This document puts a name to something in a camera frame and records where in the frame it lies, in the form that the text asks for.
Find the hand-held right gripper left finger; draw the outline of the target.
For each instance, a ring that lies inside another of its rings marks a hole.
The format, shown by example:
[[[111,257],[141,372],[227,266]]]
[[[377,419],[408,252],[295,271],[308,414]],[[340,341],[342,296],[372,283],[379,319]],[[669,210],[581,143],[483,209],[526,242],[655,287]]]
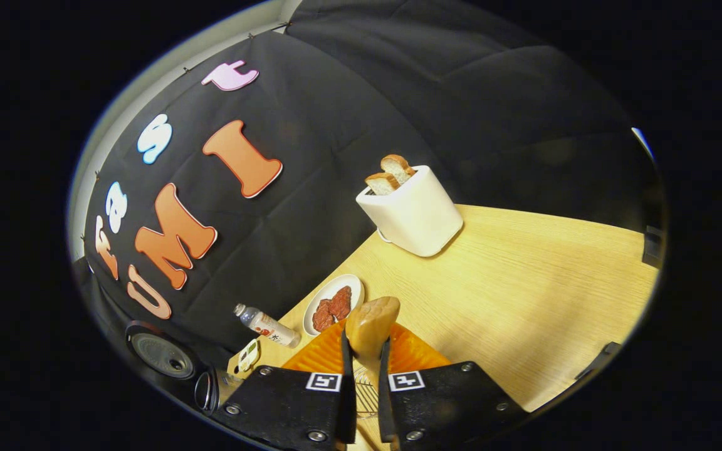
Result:
[[[345,323],[336,323],[294,357],[329,369],[303,371],[289,362],[260,365],[210,413],[233,437],[263,450],[344,450],[355,442],[356,393]]]

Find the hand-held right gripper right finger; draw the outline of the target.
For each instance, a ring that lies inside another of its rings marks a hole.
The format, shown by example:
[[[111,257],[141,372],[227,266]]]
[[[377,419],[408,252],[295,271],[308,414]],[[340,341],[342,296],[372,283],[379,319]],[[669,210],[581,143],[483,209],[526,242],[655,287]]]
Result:
[[[481,450],[531,416],[478,363],[453,363],[398,323],[378,393],[380,439],[393,450]]]

